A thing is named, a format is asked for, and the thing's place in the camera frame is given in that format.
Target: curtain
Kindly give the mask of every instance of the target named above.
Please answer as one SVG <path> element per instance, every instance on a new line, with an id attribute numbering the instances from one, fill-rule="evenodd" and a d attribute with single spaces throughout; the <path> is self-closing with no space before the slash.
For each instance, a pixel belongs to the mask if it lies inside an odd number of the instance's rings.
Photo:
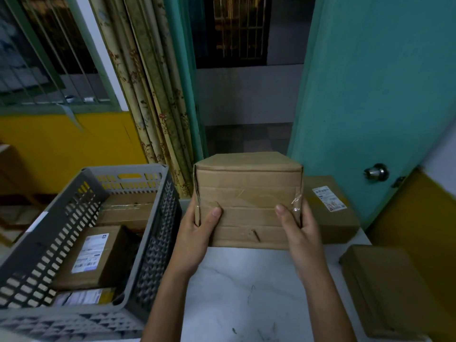
<path id="1" fill-rule="evenodd" d="M 149 163 L 166 164 L 181 198 L 193 151 L 163 0 L 90 0 Z"/>

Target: hand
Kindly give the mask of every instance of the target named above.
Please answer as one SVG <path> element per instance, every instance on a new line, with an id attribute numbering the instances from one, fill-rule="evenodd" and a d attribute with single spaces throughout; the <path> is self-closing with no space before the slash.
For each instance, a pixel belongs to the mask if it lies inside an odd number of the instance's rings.
<path id="1" fill-rule="evenodd" d="M 198 269 L 206 251 L 209 237 L 219 222 L 222 209 L 215 207 L 208 213 L 201 226 L 195 224 L 196 194 L 193 193 L 187 212 L 182 218 L 177 233 L 176 244 L 166 269 L 175 275 L 189 279 Z"/>
<path id="2" fill-rule="evenodd" d="M 320 230 L 307 201 L 302 203 L 301 229 L 283 205 L 277 205 L 275 213 L 287 235 L 290 254 L 301 282 L 305 284 L 316 273 L 329 272 Z"/>

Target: package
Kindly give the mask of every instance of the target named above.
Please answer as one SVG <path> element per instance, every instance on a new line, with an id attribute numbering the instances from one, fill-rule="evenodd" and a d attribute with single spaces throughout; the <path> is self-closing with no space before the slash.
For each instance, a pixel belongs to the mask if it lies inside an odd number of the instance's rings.
<path id="1" fill-rule="evenodd" d="M 368 337 L 423 341 L 450 329 L 450 317 L 405 251 L 352 245 L 340 263 Z"/>
<path id="2" fill-rule="evenodd" d="M 346 243 L 361 228 L 350 203 L 331 176 L 304 176 L 304 197 L 320 225 L 323 243 Z"/>
<path id="3" fill-rule="evenodd" d="M 51 288 L 115 287 L 129 265 L 136 235 L 123 226 L 85 228 L 57 272 Z"/>
<path id="4" fill-rule="evenodd" d="M 157 193 L 110 195 L 101 205 L 97 226 L 124 225 L 135 234 L 145 231 Z"/>
<path id="5" fill-rule="evenodd" d="M 87 289 L 59 293 L 52 306 L 105 305 L 114 297 L 115 288 Z"/>
<path id="6" fill-rule="evenodd" d="M 211 246 L 288 249 L 275 213 L 290 209 L 300 225 L 303 167 L 278 152 L 217 154 L 193 168 L 197 225 L 223 208 Z"/>

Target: door knob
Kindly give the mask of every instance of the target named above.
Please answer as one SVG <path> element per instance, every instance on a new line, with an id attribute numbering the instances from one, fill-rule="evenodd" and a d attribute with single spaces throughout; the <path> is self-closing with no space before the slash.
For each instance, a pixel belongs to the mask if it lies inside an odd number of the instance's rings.
<path id="1" fill-rule="evenodd" d="M 390 172 L 387 166 L 377 163 L 372 168 L 364 170 L 364 177 L 372 181 L 385 181 L 390 177 Z"/>

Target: floral curtain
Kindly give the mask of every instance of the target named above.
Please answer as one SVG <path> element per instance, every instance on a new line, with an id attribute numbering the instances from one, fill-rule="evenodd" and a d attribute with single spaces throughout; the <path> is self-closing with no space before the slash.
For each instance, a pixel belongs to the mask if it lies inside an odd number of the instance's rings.
<path id="1" fill-rule="evenodd" d="M 193 192 L 193 151 L 163 0 L 90 0 L 149 163 Z"/>

